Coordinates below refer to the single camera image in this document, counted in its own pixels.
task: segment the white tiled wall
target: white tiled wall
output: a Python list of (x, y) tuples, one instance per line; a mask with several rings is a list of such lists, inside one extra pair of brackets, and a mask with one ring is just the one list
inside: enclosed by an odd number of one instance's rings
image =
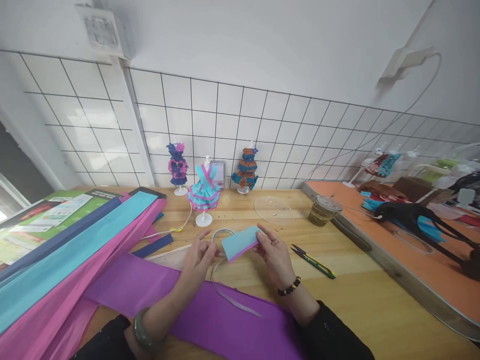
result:
[[(86, 184), (145, 183), (132, 137), (135, 121), (126, 115), (109, 64), (17, 52), (8, 56), (45, 126)], [(197, 180), (194, 166), (206, 155), (225, 160), (231, 174), (242, 149), (255, 141), (257, 187), (263, 189), (294, 189), (304, 179), (348, 180), (383, 143), (387, 149), (400, 145), (401, 152), (420, 145), (417, 161), (429, 163), (480, 138), (479, 125), (404, 114), (389, 126), (394, 111), (149, 70), (129, 72), (160, 187), (171, 186), (166, 146), (174, 137), (185, 143), (188, 185)]]

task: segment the wooden table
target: wooden table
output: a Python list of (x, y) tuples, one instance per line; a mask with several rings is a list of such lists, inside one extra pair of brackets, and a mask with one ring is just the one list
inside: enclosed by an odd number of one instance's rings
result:
[[(105, 188), (119, 194), (132, 189)], [(168, 205), (155, 228), (166, 231), (181, 226), (190, 212), (188, 201), (183, 196), (175, 196), (173, 189), (156, 190), (167, 194)], [(287, 202), (292, 210), (292, 221), (288, 225), (279, 226), (262, 220), (254, 210), (254, 202), (263, 196), (279, 197)], [(276, 231), (288, 245), (295, 243), (332, 269), (337, 274), (335, 280), (327, 278), (290, 251), (293, 268), (302, 278), (302, 284), (350, 327), (371, 349), (377, 360), (480, 359), (480, 349), (432, 316), (333, 224), (324, 227), (311, 224), (307, 219), (311, 206), (311, 200), (300, 190), (254, 190), (248, 195), (241, 195), (235, 189), (226, 189), (221, 194), (218, 208), (210, 212), (213, 217), (210, 229), (215, 231), (228, 228), (238, 232), (261, 222)], [(172, 233), (172, 245), (155, 254), (189, 244), (202, 230), (194, 226), (197, 214), (192, 214), (183, 231)], [(147, 241), (143, 240), (133, 250), (146, 244)], [(280, 304), (263, 260), (251, 251), (232, 264), (222, 264), (215, 272), (215, 280)], [(117, 315), (117, 312), (101, 306), (90, 321), (80, 346)], [(220, 357), (169, 336), (161, 358)]]

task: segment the black sleeve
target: black sleeve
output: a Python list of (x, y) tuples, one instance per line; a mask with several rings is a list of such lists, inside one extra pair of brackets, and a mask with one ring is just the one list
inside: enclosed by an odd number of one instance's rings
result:
[(71, 360), (135, 360), (125, 339), (124, 331), (130, 321), (123, 315), (117, 316), (91, 338)]
[(370, 349), (330, 310), (319, 301), (320, 310), (300, 337), (310, 359), (374, 360)]

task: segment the scissors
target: scissors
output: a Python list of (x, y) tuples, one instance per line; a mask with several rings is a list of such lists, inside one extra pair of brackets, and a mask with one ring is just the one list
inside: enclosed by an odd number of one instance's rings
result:
[(328, 267), (323, 265), (321, 262), (318, 262), (317, 260), (315, 260), (313, 257), (308, 255), (304, 250), (299, 248), (297, 245), (295, 244), (292, 244), (292, 245), (295, 248), (291, 247), (290, 249), (292, 249), (293, 252), (295, 252), (295, 254), (297, 254), (299, 257), (301, 257), (310, 265), (312, 265), (314, 268), (316, 268), (317, 270), (327, 275), (330, 279), (335, 279), (337, 277), (337, 275), (332, 270), (330, 270)]

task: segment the woman's right hand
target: woman's right hand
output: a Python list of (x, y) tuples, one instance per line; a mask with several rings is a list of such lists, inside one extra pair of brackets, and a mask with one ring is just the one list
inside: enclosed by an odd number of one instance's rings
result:
[(252, 250), (265, 261), (268, 275), (280, 290), (288, 288), (296, 280), (287, 245), (273, 231), (258, 223), (261, 231), (256, 232), (259, 244)]

